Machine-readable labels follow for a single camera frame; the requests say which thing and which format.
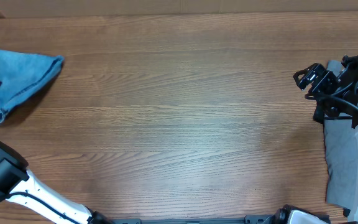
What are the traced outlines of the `light blue denim jeans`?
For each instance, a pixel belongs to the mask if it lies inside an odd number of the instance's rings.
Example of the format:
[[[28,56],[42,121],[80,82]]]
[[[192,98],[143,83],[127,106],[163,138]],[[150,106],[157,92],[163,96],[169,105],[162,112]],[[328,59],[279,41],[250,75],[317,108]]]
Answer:
[[[53,80],[64,57],[27,54],[0,49],[0,124],[17,106]]]

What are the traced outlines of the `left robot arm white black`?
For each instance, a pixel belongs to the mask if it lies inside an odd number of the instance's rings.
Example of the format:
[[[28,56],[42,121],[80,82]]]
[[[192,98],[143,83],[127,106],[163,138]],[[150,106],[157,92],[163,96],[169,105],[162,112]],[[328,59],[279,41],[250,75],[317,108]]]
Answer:
[[[54,223],[111,223],[99,212],[68,200],[42,183],[28,165],[18,152],[0,141],[0,203],[22,205]]]

